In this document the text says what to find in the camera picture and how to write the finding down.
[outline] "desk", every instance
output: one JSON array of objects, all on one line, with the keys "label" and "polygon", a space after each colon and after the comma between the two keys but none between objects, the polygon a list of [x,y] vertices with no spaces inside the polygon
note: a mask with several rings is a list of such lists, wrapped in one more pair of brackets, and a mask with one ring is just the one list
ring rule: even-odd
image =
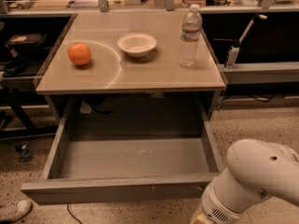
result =
[{"label": "desk", "polygon": [[[42,181],[23,184],[26,195],[39,204],[201,195],[222,169],[202,98],[206,92],[214,97],[225,84],[202,36],[196,66],[178,66],[183,16],[162,10],[78,13],[36,89],[49,98],[70,98]],[[158,42],[139,60],[116,47],[121,35],[137,31]],[[75,41],[91,46],[86,67],[75,67],[65,55]],[[86,95],[104,97],[100,105],[112,114],[82,111]]]}]

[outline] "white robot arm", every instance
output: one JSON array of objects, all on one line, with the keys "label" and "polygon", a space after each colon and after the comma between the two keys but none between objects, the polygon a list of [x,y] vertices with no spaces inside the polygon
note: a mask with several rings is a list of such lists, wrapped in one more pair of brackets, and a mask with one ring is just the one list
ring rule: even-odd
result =
[{"label": "white robot arm", "polygon": [[237,222],[256,203],[279,197],[299,207],[299,155],[290,147],[244,139],[228,149],[227,167],[206,187],[196,224]]}]

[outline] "sneaker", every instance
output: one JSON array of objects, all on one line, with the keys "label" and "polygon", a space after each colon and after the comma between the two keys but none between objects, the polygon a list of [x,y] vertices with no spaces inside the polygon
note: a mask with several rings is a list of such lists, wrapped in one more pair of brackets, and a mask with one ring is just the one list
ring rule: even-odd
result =
[{"label": "sneaker", "polygon": [[0,222],[14,222],[25,217],[31,210],[32,203],[21,200],[8,205],[0,205]]}]

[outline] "cable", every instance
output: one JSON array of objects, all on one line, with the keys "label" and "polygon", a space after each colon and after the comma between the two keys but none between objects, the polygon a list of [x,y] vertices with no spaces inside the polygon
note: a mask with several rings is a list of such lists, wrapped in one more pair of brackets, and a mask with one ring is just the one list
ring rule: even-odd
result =
[{"label": "cable", "polygon": [[76,218],[76,217],[71,213],[71,211],[69,210],[69,206],[70,206],[70,204],[68,204],[68,205],[66,206],[69,215],[72,216],[72,218],[75,219],[79,224],[82,224],[82,222],[81,222],[78,218]]}]

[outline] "white bowl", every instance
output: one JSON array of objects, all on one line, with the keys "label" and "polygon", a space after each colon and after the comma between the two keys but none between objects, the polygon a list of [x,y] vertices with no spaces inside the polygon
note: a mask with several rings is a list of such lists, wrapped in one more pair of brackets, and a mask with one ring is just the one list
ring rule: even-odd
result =
[{"label": "white bowl", "polygon": [[123,35],[118,41],[119,48],[132,57],[143,57],[156,45],[157,41],[152,35],[142,33]]}]

